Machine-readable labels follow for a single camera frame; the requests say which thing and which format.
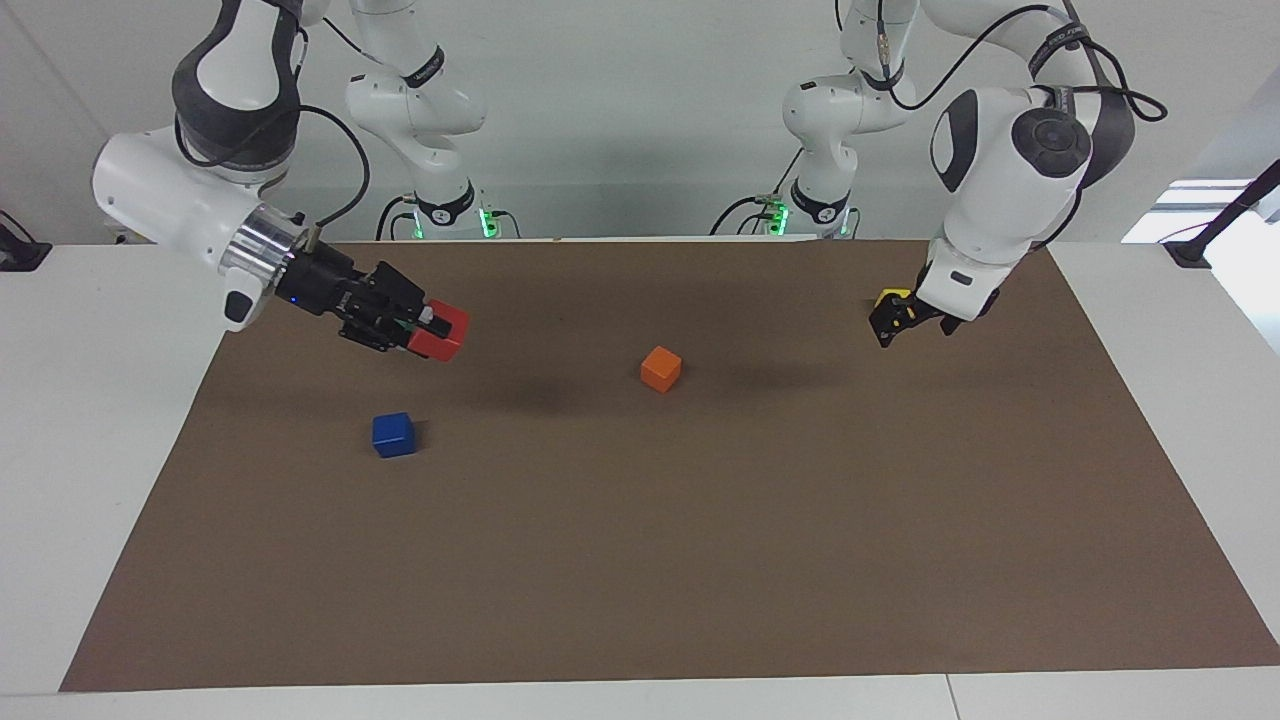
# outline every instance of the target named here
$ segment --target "wooden block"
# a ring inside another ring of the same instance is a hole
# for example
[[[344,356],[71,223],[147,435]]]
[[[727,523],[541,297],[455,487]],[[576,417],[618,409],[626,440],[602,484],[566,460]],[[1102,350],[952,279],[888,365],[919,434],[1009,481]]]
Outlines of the wooden block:
[[[640,379],[644,384],[664,393],[680,379],[681,366],[680,355],[659,345],[640,364]]]

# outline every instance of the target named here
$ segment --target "brown paper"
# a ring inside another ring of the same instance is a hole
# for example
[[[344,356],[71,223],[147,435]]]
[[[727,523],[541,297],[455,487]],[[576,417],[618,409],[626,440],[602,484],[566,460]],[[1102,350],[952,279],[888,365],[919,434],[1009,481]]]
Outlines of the brown paper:
[[[344,250],[467,346],[228,336],[64,691],[1280,665],[1047,254],[884,351],[920,243]]]

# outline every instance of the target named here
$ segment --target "robotic arm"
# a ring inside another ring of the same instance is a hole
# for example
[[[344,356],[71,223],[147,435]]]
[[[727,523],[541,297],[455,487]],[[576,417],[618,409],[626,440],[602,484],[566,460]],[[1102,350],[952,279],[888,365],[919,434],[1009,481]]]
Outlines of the robotic arm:
[[[416,4],[351,0],[365,53],[383,67],[351,79],[347,108],[404,161],[419,225],[433,237],[475,236],[488,220],[449,136],[480,129],[488,108],[417,27]]]
[[[319,225],[261,201],[288,170],[303,109],[294,37],[326,8],[223,0],[212,32],[174,72],[175,124],[109,140],[93,168],[95,199],[138,234],[223,275],[232,331],[252,323],[274,292],[314,315],[333,313],[347,340],[447,361],[466,336],[465,313],[425,301],[387,263],[357,270],[319,241]]]
[[[842,37],[854,70],[792,88],[785,110],[805,147],[791,199],[820,236],[832,237],[847,213],[856,155],[846,138],[901,124],[933,96],[914,102],[902,58],[922,6],[942,29],[1020,56],[1036,85],[969,90],[938,120],[931,155],[955,202],[916,288],[877,301],[870,323],[884,347],[933,318],[951,334],[984,315],[1033,242],[1070,222],[1080,191],[1110,173],[1134,140],[1130,91],[1107,79],[1098,55],[1110,54],[1070,0],[855,0]]]

